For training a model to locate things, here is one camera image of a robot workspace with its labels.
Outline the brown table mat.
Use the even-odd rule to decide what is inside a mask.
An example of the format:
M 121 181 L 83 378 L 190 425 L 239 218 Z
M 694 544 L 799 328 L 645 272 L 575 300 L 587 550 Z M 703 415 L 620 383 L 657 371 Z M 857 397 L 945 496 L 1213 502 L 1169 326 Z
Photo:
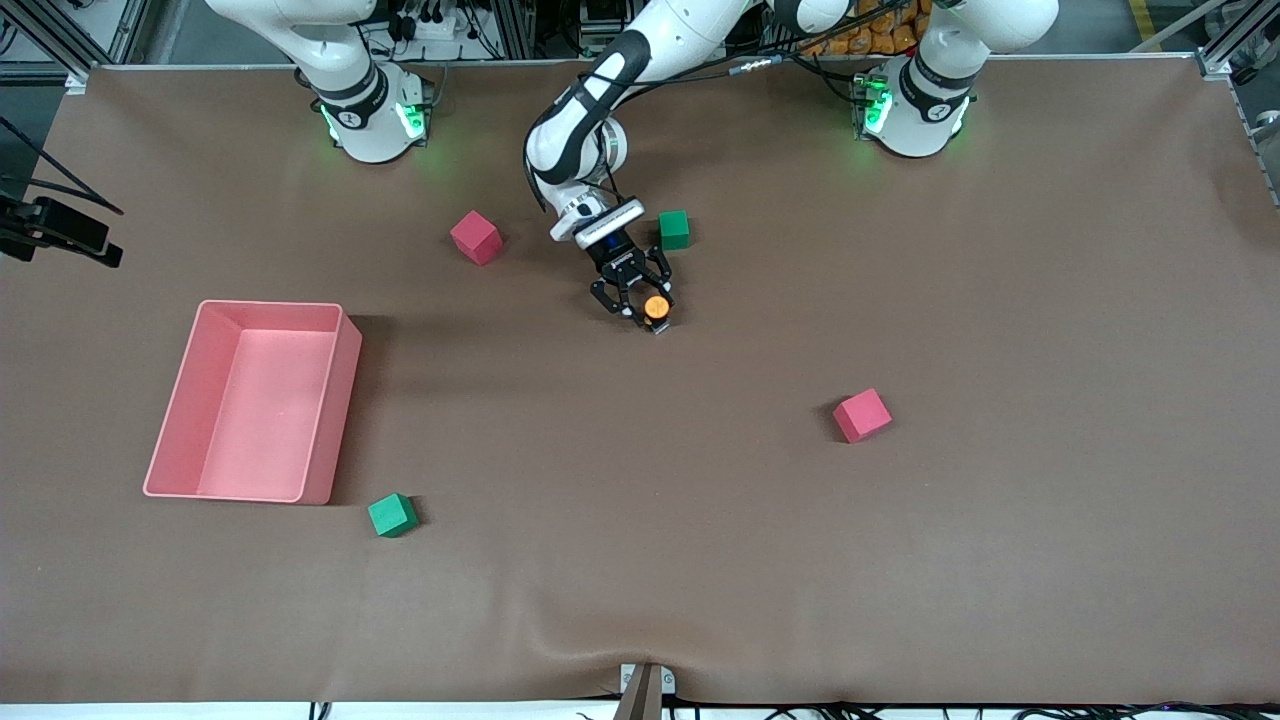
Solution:
M 997 60 L 915 161 L 792 67 L 649 94 L 620 184 L 694 231 L 650 336 L 525 184 L 575 74 L 454 69 L 384 167 L 288 70 L 61 101 L 125 256 L 0 266 L 0 702 L 558 700 L 652 660 L 708 703 L 1280 703 L 1280 211 L 1228 85 Z M 330 503 L 145 495 L 210 299 L 352 316 Z M 851 445 L 868 388 L 893 421 Z

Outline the white power strip with plugs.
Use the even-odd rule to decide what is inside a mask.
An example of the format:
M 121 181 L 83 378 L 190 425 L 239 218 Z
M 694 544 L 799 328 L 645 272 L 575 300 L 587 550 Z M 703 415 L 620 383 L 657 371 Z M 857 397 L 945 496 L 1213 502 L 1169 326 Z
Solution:
M 388 32 L 397 42 L 452 41 L 468 23 L 460 0 L 385 0 Z

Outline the pink plastic bin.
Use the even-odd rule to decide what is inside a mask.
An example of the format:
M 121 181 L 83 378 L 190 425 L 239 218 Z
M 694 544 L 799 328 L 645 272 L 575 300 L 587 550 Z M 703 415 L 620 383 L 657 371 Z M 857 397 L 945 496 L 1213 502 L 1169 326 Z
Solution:
M 362 341 L 337 304 L 201 302 L 145 495 L 328 503 Z

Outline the aluminium frame corner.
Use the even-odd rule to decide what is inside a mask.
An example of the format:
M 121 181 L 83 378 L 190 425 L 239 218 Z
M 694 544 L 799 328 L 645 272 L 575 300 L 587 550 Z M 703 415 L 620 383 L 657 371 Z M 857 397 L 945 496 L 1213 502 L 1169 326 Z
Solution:
M 1213 0 L 1204 17 L 1202 73 L 1226 79 L 1280 210 L 1280 0 Z
M 0 0 L 0 86 L 82 94 L 90 72 L 145 51 L 165 0 Z

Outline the pink foam cube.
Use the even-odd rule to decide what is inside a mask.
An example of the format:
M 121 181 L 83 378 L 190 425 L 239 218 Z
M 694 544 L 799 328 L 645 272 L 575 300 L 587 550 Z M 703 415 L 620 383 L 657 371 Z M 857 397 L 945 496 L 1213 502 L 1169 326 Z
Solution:
M 847 443 L 858 443 L 887 428 L 893 416 L 876 388 L 850 396 L 836 405 L 833 419 Z
M 474 264 L 485 266 L 495 260 L 504 247 L 498 228 L 479 211 L 468 211 L 452 228 L 454 246 Z

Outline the aluminium frame post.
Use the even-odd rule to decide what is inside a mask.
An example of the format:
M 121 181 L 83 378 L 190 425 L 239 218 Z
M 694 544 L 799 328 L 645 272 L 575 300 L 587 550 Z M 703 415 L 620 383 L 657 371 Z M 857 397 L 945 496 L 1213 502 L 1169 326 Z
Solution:
M 503 47 L 503 58 L 512 61 L 535 58 L 538 0 L 489 0 Z

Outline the orange packaged items heap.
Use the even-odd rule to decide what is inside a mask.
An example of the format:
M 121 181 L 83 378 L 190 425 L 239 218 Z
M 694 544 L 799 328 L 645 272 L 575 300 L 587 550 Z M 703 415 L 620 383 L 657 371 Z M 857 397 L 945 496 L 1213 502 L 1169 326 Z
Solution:
M 909 54 L 931 23 L 933 0 L 858 0 L 844 23 L 801 41 L 803 56 L 896 56 Z

